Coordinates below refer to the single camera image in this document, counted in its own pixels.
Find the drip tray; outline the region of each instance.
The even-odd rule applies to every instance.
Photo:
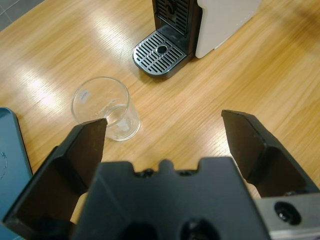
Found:
[[[154,31],[135,47],[132,57],[134,63],[146,74],[161,78],[168,76],[187,55],[166,37]]]

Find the blue tray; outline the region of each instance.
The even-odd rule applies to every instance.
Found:
[[[18,119],[13,111],[0,107],[0,221],[32,176]],[[0,225],[1,240],[22,239]]]

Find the wood grain surface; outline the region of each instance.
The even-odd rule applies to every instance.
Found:
[[[225,44],[166,81],[132,60],[154,29],[151,0],[45,0],[0,32],[0,106],[17,114],[33,172],[77,124],[77,87],[110,76],[128,87],[141,128],[106,140],[103,161],[195,169],[201,157],[230,156],[230,109],[256,115],[320,187],[319,0],[263,0]]]

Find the clear glass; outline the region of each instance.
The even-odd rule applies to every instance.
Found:
[[[80,124],[106,118],[105,137],[115,141],[131,139],[140,128],[128,89],[112,77],[98,76],[84,82],[73,96],[71,112]]]

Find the coffee machine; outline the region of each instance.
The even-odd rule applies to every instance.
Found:
[[[152,0],[155,31],[133,50],[152,78],[173,76],[194,56],[217,49],[257,12],[262,0]]]

